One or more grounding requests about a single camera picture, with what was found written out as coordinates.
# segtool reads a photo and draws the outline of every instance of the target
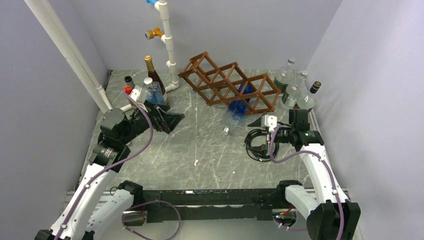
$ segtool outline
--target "white wall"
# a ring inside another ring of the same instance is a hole
[[[218,64],[276,69],[288,57],[306,68],[342,0],[169,0],[176,62],[208,51]],[[159,13],[144,0],[71,0],[109,69],[145,69],[151,55],[166,69],[168,52],[145,31],[162,27]]]
[[[308,66],[366,240],[423,239],[424,2],[343,0]]]
[[[104,81],[72,5],[53,3]],[[0,56],[0,239],[34,239],[77,183],[99,109],[23,0],[0,0]]]

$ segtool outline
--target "dark wine bottle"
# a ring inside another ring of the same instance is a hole
[[[167,92],[165,91],[164,83],[162,82],[161,78],[159,77],[158,73],[155,70],[155,67],[153,66],[152,57],[147,55],[144,58],[144,61],[146,62],[148,77],[153,79],[153,82],[159,83],[160,90],[162,91],[162,94],[163,94],[163,100],[165,101],[165,104],[168,104],[168,96],[167,96]]]

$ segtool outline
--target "orange valve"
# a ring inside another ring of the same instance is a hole
[[[156,36],[162,37],[162,35],[164,35],[161,32],[161,29],[159,27],[156,27],[154,30],[148,30],[145,32],[145,36],[147,39],[152,39]]]

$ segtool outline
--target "marble countertop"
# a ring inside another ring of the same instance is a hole
[[[165,85],[171,83],[168,70],[157,72]],[[268,72],[272,77],[272,72],[268,70],[243,72],[248,77]],[[106,94],[113,107],[120,108],[128,104],[122,94],[126,85],[124,77],[127,75],[133,78],[136,85],[141,86],[147,71],[112,72]],[[168,99],[170,112],[183,113],[185,118],[169,135],[155,131],[150,146],[126,162],[109,187],[117,186],[124,180],[136,182],[146,190],[275,188],[281,180],[298,180],[305,188],[313,187],[299,156],[281,164],[258,162],[248,157],[243,142],[253,128],[247,127],[247,124],[259,118],[260,114],[244,116],[237,129],[225,135],[220,124],[227,110],[224,104],[207,106],[182,78],[180,87],[169,92]],[[97,117],[87,158],[97,144],[101,115],[100,112]],[[288,111],[281,107],[276,107],[273,115],[278,116],[283,123],[288,122]],[[132,153],[144,146],[148,134],[149,131],[146,131],[131,142],[129,147]],[[281,159],[294,151],[291,145],[280,144],[277,158]]]

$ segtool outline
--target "floor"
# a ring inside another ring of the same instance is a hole
[[[157,72],[165,85],[171,83],[169,71]],[[248,77],[266,72],[271,77],[273,75],[273,72],[268,70],[243,72]],[[113,107],[120,108],[128,104],[122,94],[126,85],[124,77],[127,75],[133,78],[136,85],[141,86],[147,72],[112,72],[106,94]],[[117,186],[124,180],[136,182],[147,190],[275,188],[280,180],[298,180],[305,188],[313,187],[299,156],[281,164],[257,162],[247,156],[243,142],[246,134],[252,129],[247,127],[247,124],[259,118],[259,114],[242,118],[237,129],[227,136],[223,134],[220,124],[227,110],[224,104],[207,106],[182,78],[179,89],[169,92],[168,99],[170,112],[183,113],[185,118],[169,135],[155,131],[150,146],[139,156],[125,163],[109,187]],[[278,116],[281,122],[287,123],[288,112],[282,107],[276,107],[272,114]],[[97,144],[100,118],[101,113],[97,117],[87,156]],[[136,152],[146,143],[148,134],[146,131],[132,141],[129,145],[132,152]],[[294,148],[290,145],[281,144],[277,158],[281,159],[293,152]]]

